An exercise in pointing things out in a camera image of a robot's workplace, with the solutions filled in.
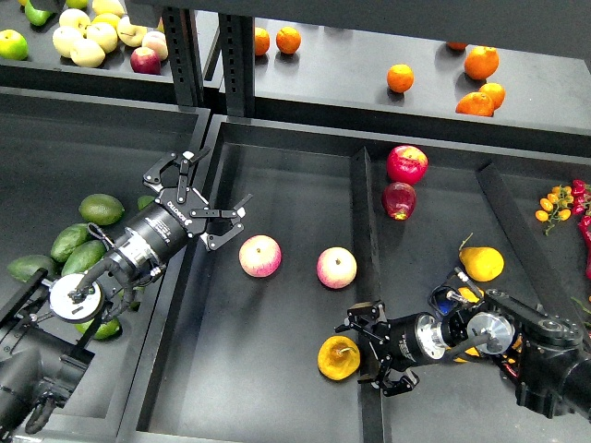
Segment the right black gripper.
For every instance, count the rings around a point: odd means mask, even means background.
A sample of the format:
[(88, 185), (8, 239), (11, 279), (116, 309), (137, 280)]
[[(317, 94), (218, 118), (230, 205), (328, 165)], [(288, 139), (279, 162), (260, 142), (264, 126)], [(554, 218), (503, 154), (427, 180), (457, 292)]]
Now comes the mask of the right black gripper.
[[(385, 397), (393, 397), (415, 389), (418, 375), (408, 369), (432, 365), (444, 356), (446, 344), (439, 332), (439, 323), (430, 314), (418, 313), (397, 319), (388, 319), (385, 304), (361, 302), (351, 306), (343, 323), (334, 328), (335, 333), (356, 332), (364, 346), (378, 360), (374, 375), (365, 374), (357, 383), (379, 390)], [(398, 379), (391, 379), (391, 372), (402, 372)]]

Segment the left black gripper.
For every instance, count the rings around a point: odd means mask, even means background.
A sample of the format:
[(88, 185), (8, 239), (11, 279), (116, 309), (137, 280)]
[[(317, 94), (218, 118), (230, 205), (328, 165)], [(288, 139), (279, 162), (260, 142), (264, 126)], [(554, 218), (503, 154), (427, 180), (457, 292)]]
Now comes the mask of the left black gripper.
[(124, 255), (131, 263), (166, 263), (192, 236), (214, 251), (244, 231), (251, 194), (229, 210), (219, 210), (212, 209), (197, 189), (190, 189), (199, 162), (210, 150), (168, 152), (142, 176), (143, 185), (164, 196), (159, 202), (155, 198), (125, 228)]

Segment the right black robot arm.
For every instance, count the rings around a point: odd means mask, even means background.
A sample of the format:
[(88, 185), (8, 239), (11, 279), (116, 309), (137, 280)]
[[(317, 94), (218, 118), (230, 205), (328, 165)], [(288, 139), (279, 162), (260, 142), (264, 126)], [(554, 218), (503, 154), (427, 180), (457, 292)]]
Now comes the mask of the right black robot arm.
[(519, 406), (554, 418), (590, 416), (590, 353), (585, 329), (491, 289), (460, 269), (433, 289), (429, 312), (389, 318), (383, 301), (357, 303), (336, 331), (356, 331), (376, 370), (363, 382), (386, 397), (412, 391), (415, 368), (462, 359), (490, 360), (513, 384)]

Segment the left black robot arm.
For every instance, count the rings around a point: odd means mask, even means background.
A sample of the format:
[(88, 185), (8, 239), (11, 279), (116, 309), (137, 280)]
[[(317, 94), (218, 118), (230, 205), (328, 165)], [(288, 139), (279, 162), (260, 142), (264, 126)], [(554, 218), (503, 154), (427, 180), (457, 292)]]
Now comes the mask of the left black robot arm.
[(158, 281), (171, 258), (193, 241), (209, 251), (244, 229), (245, 201), (216, 209), (193, 180), (210, 150), (169, 152), (144, 175), (156, 199), (117, 239), (98, 224), (87, 231), (105, 255), (90, 269), (50, 279), (37, 268), (1, 309), (1, 439), (20, 426), (41, 431), (66, 405), (94, 354), (87, 345), (98, 328), (123, 314), (138, 289)]

